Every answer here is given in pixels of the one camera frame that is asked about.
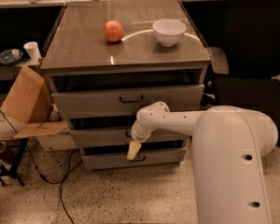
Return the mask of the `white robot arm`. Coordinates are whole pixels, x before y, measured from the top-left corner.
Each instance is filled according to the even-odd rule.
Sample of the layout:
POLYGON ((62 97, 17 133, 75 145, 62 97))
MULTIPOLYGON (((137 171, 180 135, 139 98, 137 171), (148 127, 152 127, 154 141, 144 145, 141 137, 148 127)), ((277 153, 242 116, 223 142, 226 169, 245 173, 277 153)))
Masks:
POLYGON ((172 112, 157 102, 137 112, 127 159, 158 129, 192 138, 199 224, 272 224, 261 163, 278 139, 270 117, 230 105, 172 112))

